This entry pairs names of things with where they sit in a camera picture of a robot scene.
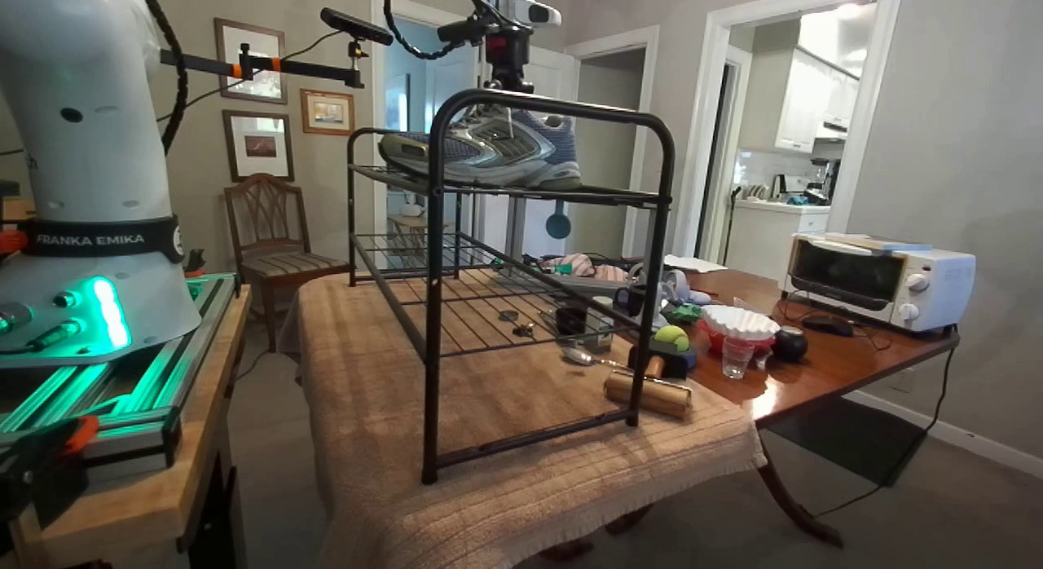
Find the wire shelf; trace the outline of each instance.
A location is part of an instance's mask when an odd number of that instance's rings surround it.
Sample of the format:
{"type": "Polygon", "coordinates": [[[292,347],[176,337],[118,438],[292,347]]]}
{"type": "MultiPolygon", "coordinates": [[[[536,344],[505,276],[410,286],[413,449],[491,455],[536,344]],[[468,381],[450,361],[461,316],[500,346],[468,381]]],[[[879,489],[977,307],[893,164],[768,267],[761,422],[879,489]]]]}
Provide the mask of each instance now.
{"type": "MultiPolygon", "coordinates": [[[[578,297],[560,283],[551,286],[537,278],[531,268],[517,268],[502,253],[467,242],[466,234],[460,238],[457,261],[456,234],[443,236],[443,265],[448,267],[442,279],[441,357],[541,343],[567,345],[584,342],[600,332],[633,335],[638,330],[635,321],[611,310],[603,312],[613,321],[611,328],[604,331],[574,313],[563,312],[562,324],[574,332],[561,335],[556,320],[559,308],[597,310],[597,302],[578,297]],[[516,314],[516,319],[502,319],[506,313],[516,314]],[[525,327],[528,332],[519,335],[517,327],[525,327]]],[[[391,291],[388,301],[397,302],[409,319],[409,324],[403,323],[404,327],[416,327],[415,336],[422,342],[425,336],[419,327],[425,323],[428,308],[428,247],[417,246],[416,239],[402,234],[357,234],[356,240],[359,252],[365,253],[366,264],[372,264],[369,278],[384,279],[391,291]]],[[[423,358],[423,343],[416,349],[423,358]]]]}
{"type": "MultiPolygon", "coordinates": [[[[348,167],[366,176],[366,178],[383,181],[387,185],[402,188],[408,191],[408,193],[429,194],[429,182],[423,176],[383,166],[351,164],[348,167]]],[[[580,202],[581,204],[625,205],[635,208],[655,208],[655,205],[659,202],[659,194],[656,193],[638,193],[638,191],[598,188],[595,185],[581,185],[574,190],[529,190],[526,188],[496,188],[484,185],[484,183],[477,181],[465,182],[447,178],[445,179],[445,184],[446,187],[443,188],[443,191],[446,194],[492,194],[536,200],[563,200],[566,202],[580,202]]]]}

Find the artwork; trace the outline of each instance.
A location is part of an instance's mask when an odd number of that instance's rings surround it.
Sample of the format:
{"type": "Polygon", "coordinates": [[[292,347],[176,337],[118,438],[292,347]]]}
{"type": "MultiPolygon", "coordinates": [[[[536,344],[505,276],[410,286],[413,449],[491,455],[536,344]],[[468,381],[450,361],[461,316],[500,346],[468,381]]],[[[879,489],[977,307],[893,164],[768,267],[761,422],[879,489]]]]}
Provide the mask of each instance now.
{"type": "MultiPolygon", "coordinates": [[[[221,61],[239,64],[242,44],[249,44],[250,55],[259,57],[282,57],[286,52],[286,38],[283,31],[226,19],[214,19],[214,31],[217,35],[217,57],[221,61]]],[[[226,98],[286,104],[284,78],[278,72],[257,72],[249,81],[221,76],[219,81],[221,96],[226,98]]]]}
{"type": "Polygon", "coordinates": [[[350,94],[300,89],[300,118],[305,132],[351,134],[355,98],[350,94]]]}
{"type": "Polygon", "coordinates": [[[384,89],[384,126],[409,130],[409,74],[388,79],[384,89]]]}
{"type": "Polygon", "coordinates": [[[233,181],[243,181],[254,173],[293,181],[289,115],[224,110],[223,116],[233,181]]]}

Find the black metal shoe rack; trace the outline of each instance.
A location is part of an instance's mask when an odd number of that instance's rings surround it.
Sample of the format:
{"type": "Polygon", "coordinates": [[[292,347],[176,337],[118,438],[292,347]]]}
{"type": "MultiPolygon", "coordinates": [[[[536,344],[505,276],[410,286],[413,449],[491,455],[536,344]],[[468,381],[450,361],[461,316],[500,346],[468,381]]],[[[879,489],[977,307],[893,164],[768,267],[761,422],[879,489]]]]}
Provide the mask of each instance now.
{"type": "Polygon", "coordinates": [[[652,338],[652,321],[657,312],[656,294],[648,294],[641,312],[640,323],[629,319],[624,314],[590,301],[589,298],[575,293],[556,282],[551,275],[544,275],[532,268],[527,268],[515,257],[507,256],[478,239],[465,232],[460,232],[462,198],[477,194],[508,195],[508,197],[551,199],[578,202],[578,204],[629,205],[637,208],[648,208],[654,212],[652,220],[651,245],[646,261],[647,278],[649,282],[658,282],[661,269],[663,245],[666,234],[666,220],[671,204],[671,187],[674,175],[674,140],[670,129],[662,120],[647,113],[638,113],[625,108],[601,106],[555,100],[539,96],[472,89],[451,97],[439,108],[432,124],[429,144],[431,160],[429,178],[417,178],[409,173],[395,171],[378,166],[360,166],[355,164],[355,146],[358,140],[366,134],[393,132],[387,129],[362,128],[356,130],[347,144],[347,197],[348,197],[348,232],[350,240],[350,286],[357,286],[364,280],[373,280],[387,298],[388,304],[395,317],[402,322],[410,342],[415,347],[421,362],[425,364],[425,410],[423,410],[423,462],[420,473],[421,481],[434,484],[438,479],[438,470],[464,462],[500,453],[515,447],[524,447],[551,440],[559,436],[571,435],[607,425],[615,421],[626,421],[629,425],[637,425],[638,402],[644,387],[641,376],[636,376],[630,402],[621,410],[600,414],[551,428],[540,428],[524,435],[511,436],[508,439],[495,440],[492,443],[466,447],[466,449],[448,453],[438,452],[438,406],[440,360],[460,354],[478,353],[482,350],[507,350],[511,347],[535,345],[536,343],[562,342],[567,339],[580,339],[592,332],[585,324],[577,324],[582,328],[578,335],[560,335],[551,319],[534,320],[534,330],[531,338],[518,338],[503,331],[504,323],[495,323],[489,319],[496,305],[514,306],[519,313],[537,313],[541,317],[554,314],[556,306],[564,302],[582,302],[587,310],[602,313],[615,321],[614,331],[629,331],[637,339],[636,371],[641,372],[649,361],[649,341],[652,338]],[[565,115],[599,121],[624,124],[635,124],[650,128],[659,138],[662,145],[662,175],[659,180],[659,193],[633,193],[626,190],[611,190],[593,187],[580,187],[569,191],[525,190],[516,188],[495,188],[482,183],[446,183],[443,175],[445,151],[443,149],[446,134],[453,117],[467,106],[475,104],[500,104],[518,110],[533,110],[554,115],[565,115]],[[355,213],[355,180],[356,173],[379,181],[394,185],[408,193],[417,193],[428,197],[428,231],[427,245],[415,245],[416,238],[404,240],[395,234],[359,234],[356,228],[355,213]],[[455,193],[456,197],[456,232],[443,232],[443,209],[446,193],[455,193]],[[414,246],[403,246],[414,242],[414,246]],[[398,257],[402,266],[395,268],[380,268],[382,253],[390,259],[392,253],[405,254],[398,257]],[[359,275],[356,265],[357,257],[365,264],[368,275],[359,275]],[[484,271],[485,278],[478,278],[476,271],[484,271]],[[401,280],[396,291],[390,280],[401,280]],[[426,328],[423,335],[410,317],[411,306],[423,306],[426,312],[426,328]],[[453,320],[456,335],[444,327],[444,319],[453,320]],[[460,324],[465,326],[463,332],[460,324]],[[479,332],[478,328],[489,332],[479,332]]]}

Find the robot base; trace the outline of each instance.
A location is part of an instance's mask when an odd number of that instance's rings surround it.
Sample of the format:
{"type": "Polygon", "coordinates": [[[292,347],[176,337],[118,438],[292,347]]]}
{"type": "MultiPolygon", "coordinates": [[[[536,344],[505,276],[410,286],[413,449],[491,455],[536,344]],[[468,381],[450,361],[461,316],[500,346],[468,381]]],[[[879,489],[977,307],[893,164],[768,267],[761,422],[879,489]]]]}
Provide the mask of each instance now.
{"type": "Polygon", "coordinates": [[[0,369],[107,362],[194,330],[199,313],[180,265],[160,252],[137,256],[7,257],[0,305],[29,308],[28,323],[0,335],[16,350],[73,321],[79,331],[33,353],[0,354],[0,369]]]}

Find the red bowl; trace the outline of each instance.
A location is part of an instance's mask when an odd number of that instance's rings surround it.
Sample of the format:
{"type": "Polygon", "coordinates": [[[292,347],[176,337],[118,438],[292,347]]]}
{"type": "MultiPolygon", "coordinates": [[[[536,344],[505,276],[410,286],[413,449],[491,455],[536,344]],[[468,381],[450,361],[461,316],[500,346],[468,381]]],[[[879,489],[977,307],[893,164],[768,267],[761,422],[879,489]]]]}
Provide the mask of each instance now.
{"type": "MultiPolygon", "coordinates": [[[[706,323],[706,320],[702,319],[696,323],[696,327],[699,328],[700,331],[706,332],[706,336],[710,339],[710,350],[712,350],[712,352],[720,353],[721,350],[724,349],[725,335],[723,335],[723,332],[713,330],[713,328],[706,323]]],[[[759,352],[759,350],[768,349],[769,346],[775,345],[775,338],[774,336],[771,336],[771,338],[755,340],[755,342],[750,343],[753,343],[753,347],[756,347],[756,352],[759,352]]]]}

